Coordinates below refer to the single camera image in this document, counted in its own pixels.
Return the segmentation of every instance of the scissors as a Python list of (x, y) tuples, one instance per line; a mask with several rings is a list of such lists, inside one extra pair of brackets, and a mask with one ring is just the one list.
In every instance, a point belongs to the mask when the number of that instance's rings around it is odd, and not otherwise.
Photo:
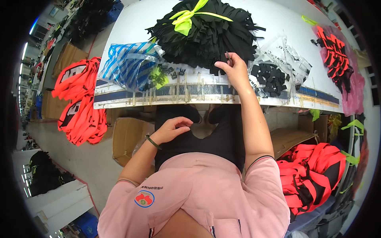
[(230, 58), (229, 52), (226, 52), (226, 54), (227, 54), (227, 59), (230, 62), (230, 67), (233, 67), (233, 60)]

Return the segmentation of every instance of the black pants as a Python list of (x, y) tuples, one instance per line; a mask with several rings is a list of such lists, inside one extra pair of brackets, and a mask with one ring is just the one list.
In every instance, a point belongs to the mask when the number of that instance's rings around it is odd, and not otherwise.
[[(155, 131), (168, 119), (186, 117), (198, 123), (200, 115), (196, 108), (190, 105), (163, 105), (156, 110)], [(210, 136), (199, 139), (191, 131), (183, 133), (173, 141), (161, 144), (155, 157), (156, 171), (169, 158), (189, 152), (202, 152), (218, 155), (234, 163), (242, 172), (245, 164), (245, 146), (243, 143), (243, 128), (241, 105), (222, 105), (209, 114), (209, 123), (218, 126)]]

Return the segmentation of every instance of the left hand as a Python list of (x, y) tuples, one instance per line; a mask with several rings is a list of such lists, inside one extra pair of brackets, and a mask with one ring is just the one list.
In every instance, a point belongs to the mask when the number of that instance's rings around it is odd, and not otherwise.
[(178, 135), (190, 131), (189, 128), (193, 122), (186, 117), (175, 117), (168, 119), (155, 133), (153, 133), (150, 138), (156, 144), (170, 142)]

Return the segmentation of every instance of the pink polo shirt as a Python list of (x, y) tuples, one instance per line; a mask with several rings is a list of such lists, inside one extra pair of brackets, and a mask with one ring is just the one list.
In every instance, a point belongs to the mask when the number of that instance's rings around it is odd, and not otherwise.
[(114, 186), (99, 217), (99, 237), (154, 237), (181, 208), (217, 238), (283, 238), (290, 209), (274, 159), (258, 158), (245, 182), (241, 177), (232, 162), (216, 155), (174, 156), (140, 186)]

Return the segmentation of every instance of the blue striped plastic bag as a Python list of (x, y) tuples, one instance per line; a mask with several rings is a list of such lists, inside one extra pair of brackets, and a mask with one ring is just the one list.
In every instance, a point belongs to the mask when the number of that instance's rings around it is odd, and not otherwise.
[(150, 73), (164, 62), (164, 51), (157, 44), (111, 44), (109, 58), (98, 78), (117, 84), (130, 92), (143, 92), (149, 85)]

